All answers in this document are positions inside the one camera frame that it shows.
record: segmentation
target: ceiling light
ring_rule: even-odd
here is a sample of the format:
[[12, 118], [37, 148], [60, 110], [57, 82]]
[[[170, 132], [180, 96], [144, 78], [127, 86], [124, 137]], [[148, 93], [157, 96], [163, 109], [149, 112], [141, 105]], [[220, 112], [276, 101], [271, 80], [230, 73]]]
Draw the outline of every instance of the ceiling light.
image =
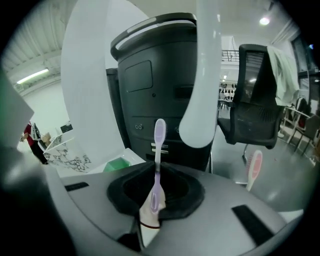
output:
[[27, 77], [19, 80], [19, 81], [16, 82], [16, 83], [20, 85], [20, 84], [22, 84], [23, 82], [25, 82], [25, 81], [27, 81], [27, 80], [29, 80], [29, 79], [31, 79], [31, 78], [34, 78], [34, 77], [36, 77], [36, 76], [39, 76], [39, 75], [41, 75], [41, 74], [43, 74], [43, 73], [46, 73], [46, 72], [48, 72], [48, 71], [49, 71], [49, 70], [46, 68], [46, 69], [41, 70], [41, 71], [39, 71], [39, 72], [37, 72], [37, 73], [31, 74], [31, 75], [29, 75], [29, 76], [27, 76]]
[[268, 19], [267, 17], [263, 17], [262, 19], [260, 19], [260, 24], [265, 26], [268, 25], [270, 22], [270, 19]]

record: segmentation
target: white towel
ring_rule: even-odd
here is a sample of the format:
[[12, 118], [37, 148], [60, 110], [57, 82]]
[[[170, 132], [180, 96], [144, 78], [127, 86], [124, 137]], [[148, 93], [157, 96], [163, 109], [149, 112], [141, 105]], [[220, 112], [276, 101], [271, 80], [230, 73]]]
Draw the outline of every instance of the white towel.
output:
[[278, 106], [295, 104], [299, 94], [298, 71], [295, 60], [273, 46], [267, 46], [267, 51], [277, 86], [276, 104]]

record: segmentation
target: gray machine surface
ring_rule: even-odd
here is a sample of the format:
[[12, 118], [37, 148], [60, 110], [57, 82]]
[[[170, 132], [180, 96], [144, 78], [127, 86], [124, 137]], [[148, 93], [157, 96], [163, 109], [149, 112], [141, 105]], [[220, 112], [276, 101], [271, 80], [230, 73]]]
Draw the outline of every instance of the gray machine surface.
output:
[[[69, 200], [83, 213], [86, 221], [90, 221], [100, 231], [117, 240], [130, 233], [134, 226], [134, 218], [120, 214], [107, 197], [107, 188], [111, 181], [121, 177], [145, 163], [134, 165], [114, 172], [102, 172], [62, 178], [58, 188], [64, 195], [56, 199], [60, 207], [63, 200]], [[163, 221], [161, 229], [150, 245], [142, 252], [147, 255], [239, 255], [254, 248], [256, 244], [242, 226], [232, 208], [240, 205], [248, 206], [273, 234], [279, 232], [285, 221], [265, 203], [248, 193], [243, 187], [231, 180], [192, 168], [174, 165], [183, 173], [198, 179], [205, 188], [205, 199], [193, 214], [185, 219]], [[58, 176], [47, 173], [58, 182]], [[63, 185], [86, 182], [89, 186], [62, 191]]]

